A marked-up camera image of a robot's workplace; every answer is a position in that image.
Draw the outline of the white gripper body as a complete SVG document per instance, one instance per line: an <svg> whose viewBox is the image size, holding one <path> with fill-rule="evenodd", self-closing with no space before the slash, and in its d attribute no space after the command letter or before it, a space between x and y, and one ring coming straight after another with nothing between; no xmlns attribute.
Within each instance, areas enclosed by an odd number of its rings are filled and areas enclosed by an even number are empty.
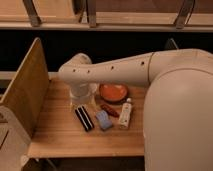
<svg viewBox="0 0 213 171"><path fill-rule="evenodd" d="M73 97L86 97L92 94L91 87L88 83L73 84L70 86L70 94Z"/></svg>

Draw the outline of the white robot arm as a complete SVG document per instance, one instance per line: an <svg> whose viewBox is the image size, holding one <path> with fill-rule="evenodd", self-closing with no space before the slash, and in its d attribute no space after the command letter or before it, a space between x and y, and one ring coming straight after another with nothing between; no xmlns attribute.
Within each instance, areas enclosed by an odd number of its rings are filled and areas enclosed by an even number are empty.
<svg viewBox="0 0 213 171"><path fill-rule="evenodd" d="M213 53L168 50L98 64L77 54L58 74L74 100L91 83L146 86L145 170L213 171Z"/></svg>

